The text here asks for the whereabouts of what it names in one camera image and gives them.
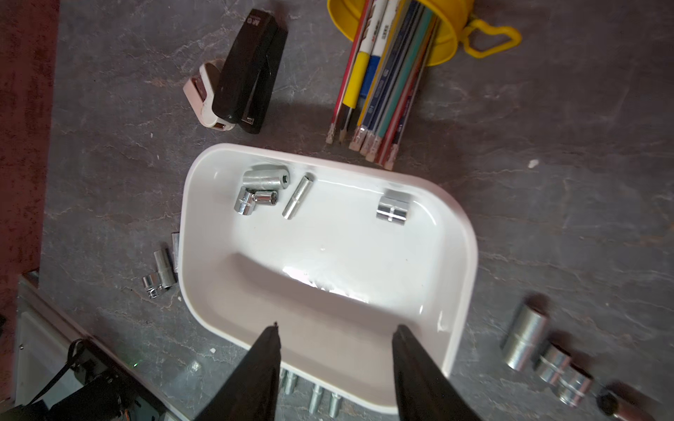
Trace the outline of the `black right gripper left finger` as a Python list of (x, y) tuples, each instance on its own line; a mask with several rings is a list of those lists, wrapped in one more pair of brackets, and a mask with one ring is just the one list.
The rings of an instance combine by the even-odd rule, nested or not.
[(278, 325), (266, 327), (197, 420), (273, 420), (281, 369)]

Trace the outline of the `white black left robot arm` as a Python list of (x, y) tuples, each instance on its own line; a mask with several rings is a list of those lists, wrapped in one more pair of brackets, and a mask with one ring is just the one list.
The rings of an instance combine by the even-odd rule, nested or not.
[[(82, 387), (48, 405), (47, 393), (73, 374)], [(64, 366), (33, 399), (3, 412), (3, 420), (164, 420), (167, 406), (91, 340), (68, 348)]]

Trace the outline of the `short chrome socket end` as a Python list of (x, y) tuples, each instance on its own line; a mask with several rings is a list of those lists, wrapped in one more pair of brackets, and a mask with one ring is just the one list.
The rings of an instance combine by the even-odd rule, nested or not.
[(593, 377), (591, 375), (581, 368), (570, 365), (559, 379), (555, 395), (560, 402), (576, 408), (586, 397), (592, 385)]

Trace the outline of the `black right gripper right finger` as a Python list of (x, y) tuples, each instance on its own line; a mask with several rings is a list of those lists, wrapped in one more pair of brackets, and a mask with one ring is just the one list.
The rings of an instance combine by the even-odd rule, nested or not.
[(402, 420), (478, 420), (410, 328), (392, 337), (393, 375)]

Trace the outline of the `short chrome socket row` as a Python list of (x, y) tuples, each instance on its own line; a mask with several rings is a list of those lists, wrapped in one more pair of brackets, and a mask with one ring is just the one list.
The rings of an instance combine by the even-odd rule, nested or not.
[(556, 344), (549, 343), (535, 365), (535, 374), (546, 384), (557, 384), (571, 363), (571, 356)]

